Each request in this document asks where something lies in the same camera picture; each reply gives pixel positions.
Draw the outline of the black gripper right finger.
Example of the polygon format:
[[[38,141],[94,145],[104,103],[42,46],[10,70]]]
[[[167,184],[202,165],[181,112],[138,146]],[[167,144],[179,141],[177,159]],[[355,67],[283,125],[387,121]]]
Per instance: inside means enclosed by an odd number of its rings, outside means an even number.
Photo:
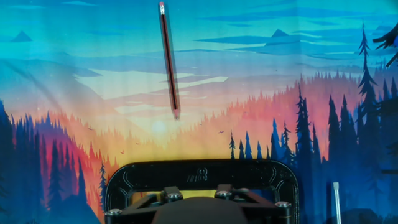
[[[292,209],[288,202],[272,203],[262,198],[247,188],[235,189],[230,184],[220,184],[214,194],[214,198],[227,200],[232,203],[231,208],[226,209],[226,223],[263,223],[263,224],[291,224]]]

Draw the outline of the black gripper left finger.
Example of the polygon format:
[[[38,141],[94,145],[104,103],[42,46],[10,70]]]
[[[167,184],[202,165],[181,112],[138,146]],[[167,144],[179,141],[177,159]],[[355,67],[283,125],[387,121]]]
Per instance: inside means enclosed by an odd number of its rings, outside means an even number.
[[[150,223],[161,206],[183,200],[177,187],[165,187],[160,193],[151,193],[125,209],[113,208],[105,213],[105,224]]]

